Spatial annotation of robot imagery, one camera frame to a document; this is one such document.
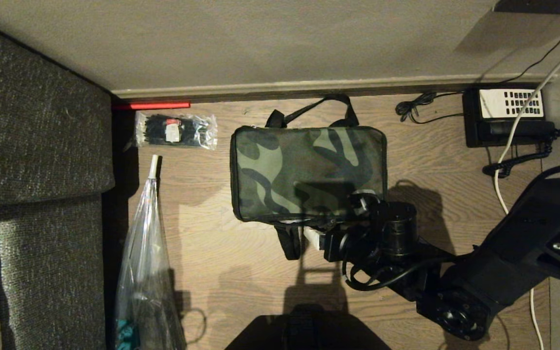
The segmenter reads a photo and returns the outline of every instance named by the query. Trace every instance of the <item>bag handle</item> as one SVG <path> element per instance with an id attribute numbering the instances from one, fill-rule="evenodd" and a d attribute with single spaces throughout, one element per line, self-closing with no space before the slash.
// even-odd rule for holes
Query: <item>bag handle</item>
<path id="1" fill-rule="evenodd" d="M 287 115 L 286 117 L 284 114 L 282 114 L 282 112 L 278 111 L 277 109 L 274 109 L 274 111 L 271 112 L 271 115 L 267 119 L 267 124 L 265 124 L 265 127 L 286 128 L 288 123 L 292 122 L 300 115 L 306 113 L 307 111 L 315 108 L 316 106 L 328 100 L 340 101 L 347 105 L 347 111 L 345 111 L 345 119 L 336 120 L 330 125 L 331 127 L 334 126 L 351 127 L 351 126 L 360 125 L 360 123 L 358 122 L 358 117 L 356 117 L 356 113 L 355 111 L 353 111 L 353 106 L 351 106 L 351 100 L 349 100 L 349 96 L 345 95 L 344 93 L 331 93 L 329 95 L 325 95 L 325 97 L 322 98 L 322 100 L 315 102 L 314 104 L 311 104 L 309 106 L 306 106 L 298 111 L 294 111 L 293 113 Z"/>

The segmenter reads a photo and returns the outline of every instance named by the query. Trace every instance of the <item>camouflage bag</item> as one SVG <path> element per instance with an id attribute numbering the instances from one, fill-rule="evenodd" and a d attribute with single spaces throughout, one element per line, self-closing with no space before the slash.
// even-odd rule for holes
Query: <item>camouflage bag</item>
<path id="1" fill-rule="evenodd" d="M 347 105 L 329 128 L 287 124 L 327 100 Z M 271 113 L 265 128 L 236 129 L 230 146 L 233 211 L 242 221 L 276 227 L 289 260 L 300 257 L 298 228 L 321 228 L 355 218 L 350 197 L 386 191 L 386 138 L 358 126 L 349 97 L 327 95 L 286 117 Z"/>

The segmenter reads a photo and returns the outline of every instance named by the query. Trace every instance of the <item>white tube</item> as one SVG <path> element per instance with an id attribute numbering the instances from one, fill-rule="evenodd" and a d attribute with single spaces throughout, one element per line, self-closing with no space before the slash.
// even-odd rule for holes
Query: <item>white tube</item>
<path id="1" fill-rule="evenodd" d="M 153 155 L 153 160 L 151 161 L 151 171 L 148 174 L 149 179 L 156 179 L 157 178 L 157 163 L 159 161 L 158 155 Z"/>

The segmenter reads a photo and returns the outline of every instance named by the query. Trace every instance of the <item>power adapter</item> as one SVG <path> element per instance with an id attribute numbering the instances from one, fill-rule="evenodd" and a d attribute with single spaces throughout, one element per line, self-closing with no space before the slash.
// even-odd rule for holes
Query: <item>power adapter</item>
<path id="1" fill-rule="evenodd" d="M 526 88 L 471 88 L 464 91 L 466 145 L 470 148 L 504 146 L 513 120 L 533 91 Z M 525 108 L 512 144 L 536 144 L 552 131 L 554 123 L 546 121 L 542 93 L 539 92 Z"/>

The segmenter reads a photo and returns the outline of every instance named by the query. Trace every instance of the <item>tag label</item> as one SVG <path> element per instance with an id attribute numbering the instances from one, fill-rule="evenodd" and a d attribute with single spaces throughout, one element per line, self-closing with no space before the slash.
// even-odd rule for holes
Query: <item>tag label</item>
<path id="1" fill-rule="evenodd" d="M 180 131 L 178 126 L 180 120 L 168 119 L 165 121 L 165 141 L 167 142 L 180 142 Z"/>

